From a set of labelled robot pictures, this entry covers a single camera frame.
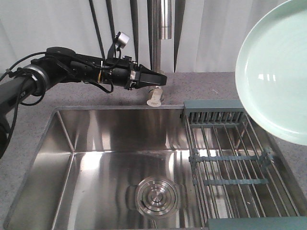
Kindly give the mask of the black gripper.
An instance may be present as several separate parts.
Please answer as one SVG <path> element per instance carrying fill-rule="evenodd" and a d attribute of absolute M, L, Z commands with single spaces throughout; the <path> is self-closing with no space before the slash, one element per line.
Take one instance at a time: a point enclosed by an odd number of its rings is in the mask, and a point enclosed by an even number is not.
<path fill-rule="evenodd" d="M 131 60 L 130 57 L 102 59 L 98 83 L 120 86 L 127 90 L 147 86 L 164 86 L 167 76 L 154 72 Z"/>

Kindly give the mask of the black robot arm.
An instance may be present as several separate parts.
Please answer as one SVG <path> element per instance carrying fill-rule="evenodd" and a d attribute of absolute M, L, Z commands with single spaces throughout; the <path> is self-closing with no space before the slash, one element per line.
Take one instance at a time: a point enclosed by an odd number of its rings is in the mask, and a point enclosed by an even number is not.
<path fill-rule="evenodd" d="M 17 67 L 21 61 L 31 58 L 31 63 Z M 0 86 L 0 153 L 4 154 L 15 128 L 19 105 L 27 105 L 28 96 L 42 101 L 46 91 L 58 83 L 83 82 L 112 93 L 115 86 L 126 90 L 147 86 L 164 86 L 167 77 L 132 61 L 131 57 L 100 58 L 77 54 L 64 47 L 50 47 L 45 52 L 33 53 L 14 63 L 1 76 L 10 81 Z"/>

